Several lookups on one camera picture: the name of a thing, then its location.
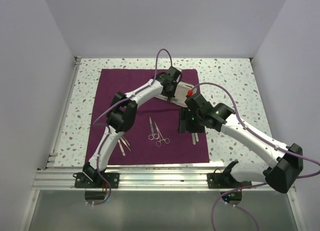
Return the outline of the steel instrument tray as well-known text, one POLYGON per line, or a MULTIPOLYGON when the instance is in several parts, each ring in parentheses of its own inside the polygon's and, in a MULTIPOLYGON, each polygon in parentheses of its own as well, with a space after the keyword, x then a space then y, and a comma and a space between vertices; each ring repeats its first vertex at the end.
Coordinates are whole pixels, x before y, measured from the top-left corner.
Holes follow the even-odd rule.
MULTIPOLYGON (((156 79, 155 79, 156 81, 160 81, 160 73, 156 75, 156 79)), ((162 101, 186 108, 187 105, 185 101, 187 99, 187 94, 188 94, 188 91, 191 90, 193 87, 194 86, 192 84, 180 80, 180 82, 177 85, 175 95, 173 98, 167 99, 165 96, 162 95, 162 93, 156 96, 156 98, 162 101)))

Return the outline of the steel scissors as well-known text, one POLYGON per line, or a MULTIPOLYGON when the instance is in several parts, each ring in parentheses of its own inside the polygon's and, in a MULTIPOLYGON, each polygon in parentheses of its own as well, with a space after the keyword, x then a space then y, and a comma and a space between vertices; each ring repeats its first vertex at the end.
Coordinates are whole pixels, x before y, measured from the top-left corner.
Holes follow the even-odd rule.
POLYGON ((151 134, 148 136, 148 139, 150 141, 157 140, 159 138, 159 135, 157 133, 155 133, 153 121, 152 121, 151 117, 149 117, 149 125, 150 125, 151 134))

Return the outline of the purple cloth wrap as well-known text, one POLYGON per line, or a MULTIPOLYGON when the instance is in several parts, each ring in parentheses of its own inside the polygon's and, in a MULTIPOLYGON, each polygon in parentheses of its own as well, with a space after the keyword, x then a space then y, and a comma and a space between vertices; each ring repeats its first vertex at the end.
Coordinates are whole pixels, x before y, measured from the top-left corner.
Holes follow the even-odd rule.
MULTIPOLYGON (((131 92, 153 78, 154 71, 147 69, 103 69, 101 71, 95 101, 92 110, 92 121, 95 121, 111 106, 112 99, 118 92, 131 92)), ((198 143, 193 144, 192 135, 179 133, 180 106, 153 98, 138 108, 133 127, 125 133, 130 146, 124 147, 126 155, 116 146, 109 158, 109 165, 156 165, 156 164, 189 164, 207 163, 207 137, 198 134, 198 143), (149 140, 152 133, 150 121, 170 143, 156 146, 149 140)))

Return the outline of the thin steel forceps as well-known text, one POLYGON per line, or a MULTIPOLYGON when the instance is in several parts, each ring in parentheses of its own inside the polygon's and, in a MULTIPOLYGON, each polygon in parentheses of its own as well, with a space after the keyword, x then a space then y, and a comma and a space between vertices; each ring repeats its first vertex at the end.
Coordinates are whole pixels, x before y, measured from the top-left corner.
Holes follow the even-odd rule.
POLYGON ((131 151, 130 149, 130 144, 128 143, 128 141, 126 140, 126 138, 124 136, 121 137, 122 142, 124 143, 124 145, 128 148, 129 151, 131 151))

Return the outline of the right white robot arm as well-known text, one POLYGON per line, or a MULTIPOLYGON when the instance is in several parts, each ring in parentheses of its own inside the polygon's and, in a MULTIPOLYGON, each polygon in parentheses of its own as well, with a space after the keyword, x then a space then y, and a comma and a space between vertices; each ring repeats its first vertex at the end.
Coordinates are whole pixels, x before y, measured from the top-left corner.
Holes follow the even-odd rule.
POLYGON ((277 141, 248 123, 241 123, 229 106, 207 101, 199 92, 187 92, 186 107, 179 112, 179 133, 203 133, 206 128, 216 130, 246 146, 262 162, 232 161, 221 172, 207 174, 209 188, 238 188, 253 182, 267 183, 285 194, 303 170, 303 149, 296 143, 287 145, 277 141))

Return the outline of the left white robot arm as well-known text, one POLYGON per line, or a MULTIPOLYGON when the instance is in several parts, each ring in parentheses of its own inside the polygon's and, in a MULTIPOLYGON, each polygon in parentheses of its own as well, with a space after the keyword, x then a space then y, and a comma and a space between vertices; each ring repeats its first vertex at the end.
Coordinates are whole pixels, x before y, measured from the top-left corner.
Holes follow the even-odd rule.
POLYGON ((182 72, 171 66, 168 71, 156 73, 137 89, 115 94, 110 107, 103 113, 106 124, 102 138, 94 154, 83 166, 82 172, 87 183, 96 188, 107 181, 102 171, 106 169, 120 138, 133 127, 138 108, 159 95, 173 98, 181 77, 182 72))

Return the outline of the aluminium front rail frame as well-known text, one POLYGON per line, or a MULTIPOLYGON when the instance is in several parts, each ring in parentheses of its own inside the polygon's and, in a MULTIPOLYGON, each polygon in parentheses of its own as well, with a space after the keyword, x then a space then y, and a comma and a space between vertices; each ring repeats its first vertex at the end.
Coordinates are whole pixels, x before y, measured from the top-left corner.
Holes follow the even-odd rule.
MULTIPOLYGON (((204 167, 183 168, 128 168, 114 167, 105 175, 114 191, 226 191, 207 177, 211 172, 204 167)), ((81 169, 46 169, 36 172, 32 188, 40 191, 102 191, 102 185, 93 184, 81 169)))

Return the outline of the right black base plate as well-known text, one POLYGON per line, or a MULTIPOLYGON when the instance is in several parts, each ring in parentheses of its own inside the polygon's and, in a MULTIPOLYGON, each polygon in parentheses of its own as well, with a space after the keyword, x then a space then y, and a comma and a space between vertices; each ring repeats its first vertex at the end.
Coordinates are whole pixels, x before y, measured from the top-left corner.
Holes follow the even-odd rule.
POLYGON ((222 172, 218 172, 217 168, 214 172, 206 174, 207 186, 209 189, 235 189, 246 186, 251 186, 251 181, 236 181, 231 176, 231 169, 226 168, 222 172))

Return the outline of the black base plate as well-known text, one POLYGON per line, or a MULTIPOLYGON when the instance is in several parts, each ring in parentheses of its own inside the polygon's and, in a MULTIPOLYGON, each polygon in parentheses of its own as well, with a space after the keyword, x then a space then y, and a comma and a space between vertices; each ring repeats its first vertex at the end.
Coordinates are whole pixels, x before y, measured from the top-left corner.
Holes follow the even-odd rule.
POLYGON ((231 169, 226 168, 222 172, 218 172, 217 168, 214 172, 206 174, 207 186, 209 189, 235 189, 246 186, 251 186, 251 181, 236 181, 231 176, 231 169))
POLYGON ((83 172, 72 175, 75 178, 74 187, 83 189, 111 188, 117 189, 120 182, 120 174, 117 172, 103 172, 103 178, 97 175, 94 179, 89 178, 83 172))

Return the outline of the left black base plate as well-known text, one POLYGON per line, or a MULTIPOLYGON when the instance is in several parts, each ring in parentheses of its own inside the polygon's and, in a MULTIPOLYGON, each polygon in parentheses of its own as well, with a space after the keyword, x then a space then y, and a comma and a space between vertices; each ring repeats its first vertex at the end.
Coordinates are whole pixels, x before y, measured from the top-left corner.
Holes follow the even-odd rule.
POLYGON ((83 172, 72 175, 75 178, 74 187, 83 189, 111 188, 117 189, 120 182, 120 174, 117 172, 103 172, 103 178, 97 175, 94 179, 89 178, 83 172))

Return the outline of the aluminium left side rail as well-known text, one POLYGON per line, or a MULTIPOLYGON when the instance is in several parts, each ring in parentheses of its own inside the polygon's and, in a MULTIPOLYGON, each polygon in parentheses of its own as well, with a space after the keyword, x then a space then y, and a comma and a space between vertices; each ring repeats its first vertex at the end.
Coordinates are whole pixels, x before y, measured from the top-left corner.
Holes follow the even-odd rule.
POLYGON ((79 57, 79 56, 74 57, 74 66, 73 66, 71 80, 68 83, 66 97, 64 99, 64 103, 62 106, 62 113, 59 118, 59 123, 58 123, 57 129, 54 134, 54 139, 52 141, 44 169, 54 169, 55 168, 54 163, 55 163, 56 157, 58 156, 58 146, 59 146, 59 142, 60 142, 60 138, 61 138, 61 133, 62 133, 62 130, 64 127, 65 119, 66 119, 68 108, 70 105, 70 100, 72 97, 74 84, 75 84, 75 81, 76 81, 76 78, 78 75, 81 60, 82 60, 82 57, 79 57))

